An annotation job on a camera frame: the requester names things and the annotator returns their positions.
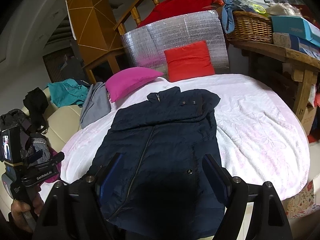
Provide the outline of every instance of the jacket zipper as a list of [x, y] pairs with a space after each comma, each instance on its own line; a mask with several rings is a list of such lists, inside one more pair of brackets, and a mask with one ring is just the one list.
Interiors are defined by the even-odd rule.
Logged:
[[154, 129], [155, 129], [155, 127], [152, 128], [152, 131], [151, 131], [151, 133], [150, 133], [150, 135], [149, 135], [149, 138], [148, 138], [148, 140], [147, 140], [147, 142], [146, 142], [146, 145], [145, 145], [144, 150], [143, 150], [143, 152], [142, 152], [142, 155], [141, 155], [141, 157], [140, 157], [140, 161], [139, 161], [138, 167], [137, 167], [136, 172], [135, 172], [135, 174], [134, 174], [134, 176], [133, 176], [133, 178], [132, 178], [132, 180], [131, 180], [131, 182], [130, 182], [130, 185], [129, 185], [129, 188], [128, 188], [128, 192], [127, 192], [127, 196], [126, 196], [126, 198], [125, 198], [125, 200], [124, 200], [124, 203], [107, 219], [107, 221], [109, 221], [110, 219], [112, 219], [112, 218], [118, 213], [118, 211], [124, 206], [124, 204], [127, 202], [128, 197], [129, 197], [129, 193], [130, 193], [130, 189], [131, 189], [131, 187], [132, 187], [132, 184], [133, 184], [133, 182], [134, 182], [134, 179], [136, 178], [136, 176], [137, 176], [137, 174], [138, 174], [138, 171], [139, 171], [139, 168], [140, 168], [140, 165], [141, 165], [141, 162], [142, 162], [142, 158], [144, 157], [144, 154], [145, 154], [145, 152], [146, 152], [147, 146], [148, 146], [148, 144], [149, 144], [149, 141], [150, 141], [150, 138], [151, 138], [151, 135], [152, 135]]

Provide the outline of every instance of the blue box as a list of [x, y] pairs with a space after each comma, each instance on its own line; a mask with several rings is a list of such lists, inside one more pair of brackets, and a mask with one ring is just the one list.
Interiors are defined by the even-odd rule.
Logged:
[[320, 60], [319, 47], [310, 41], [288, 33], [273, 33], [272, 36], [273, 44], [300, 51]]
[[320, 30], [300, 16], [272, 16], [273, 31], [303, 38], [320, 47]]

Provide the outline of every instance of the magenta pillow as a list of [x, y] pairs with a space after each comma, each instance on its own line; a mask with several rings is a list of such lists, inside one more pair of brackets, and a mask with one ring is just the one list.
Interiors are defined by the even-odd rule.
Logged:
[[132, 67], [122, 70], [106, 81], [111, 102], [125, 97], [133, 90], [162, 76], [163, 73], [146, 67]]

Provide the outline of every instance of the teal shirt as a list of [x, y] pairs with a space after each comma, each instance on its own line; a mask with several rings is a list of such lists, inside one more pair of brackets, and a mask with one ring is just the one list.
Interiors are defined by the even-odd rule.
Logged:
[[51, 102], [57, 107], [78, 105], [82, 107], [88, 94], [88, 89], [79, 85], [74, 79], [48, 83]]

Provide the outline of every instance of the silver insulation board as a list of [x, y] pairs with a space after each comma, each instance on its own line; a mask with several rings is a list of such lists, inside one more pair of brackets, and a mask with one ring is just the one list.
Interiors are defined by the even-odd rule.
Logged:
[[230, 72], [221, 23], [215, 10], [160, 20], [122, 36], [133, 66], [156, 69], [165, 76], [168, 68], [164, 51], [196, 41], [206, 41], [217, 74]]

